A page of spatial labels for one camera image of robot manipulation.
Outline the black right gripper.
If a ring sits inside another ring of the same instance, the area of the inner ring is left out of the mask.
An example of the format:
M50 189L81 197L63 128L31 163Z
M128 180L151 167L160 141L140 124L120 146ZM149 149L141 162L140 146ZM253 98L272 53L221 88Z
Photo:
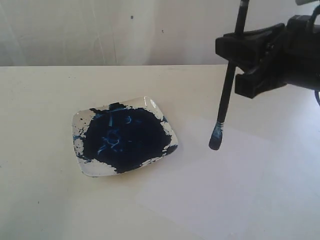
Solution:
M319 90L320 26L315 20L294 15L287 24L218 37L215 53L228 61L226 74L234 75L237 67L244 72L235 76L234 92L255 98L286 85Z

